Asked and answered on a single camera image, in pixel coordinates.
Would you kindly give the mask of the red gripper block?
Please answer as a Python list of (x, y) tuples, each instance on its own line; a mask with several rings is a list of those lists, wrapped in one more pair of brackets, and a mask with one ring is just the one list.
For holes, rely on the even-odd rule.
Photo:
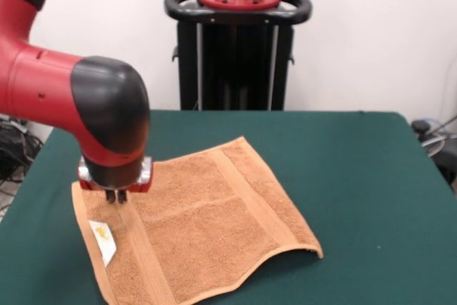
[(82, 156), (77, 169), (80, 187), (85, 191), (105, 191), (109, 204), (126, 203), (127, 191), (147, 193), (153, 179), (154, 163), (150, 156), (140, 156), (121, 166), (101, 166), (92, 162), (87, 164)]

